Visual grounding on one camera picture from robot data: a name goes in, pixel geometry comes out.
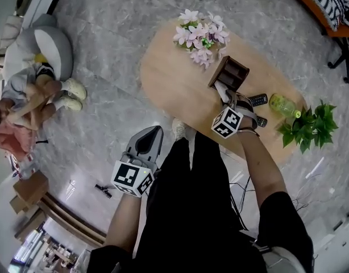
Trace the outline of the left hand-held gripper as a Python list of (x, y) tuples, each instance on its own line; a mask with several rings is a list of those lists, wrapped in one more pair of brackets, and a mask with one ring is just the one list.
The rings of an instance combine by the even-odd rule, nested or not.
[(126, 152), (115, 162), (111, 184), (123, 193), (142, 197), (154, 182), (157, 172), (155, 162), (161, 153), (163, 137), (163, 129), (159, 125), (132, 136)]

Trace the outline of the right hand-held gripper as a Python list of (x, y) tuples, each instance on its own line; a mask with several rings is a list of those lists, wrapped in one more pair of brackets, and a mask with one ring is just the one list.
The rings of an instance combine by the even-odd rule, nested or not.
[(247, 117), (251, 118), (253, 129), (256, 129), (257, 116), (253, 112), (251, 101), (242, 94), (237, 94), (231, 89), (226, 90), (228, 97), (227, 107), (214, 118), (211, 129), (223, 139), (227, 139), (234, 135), (242, 122)]

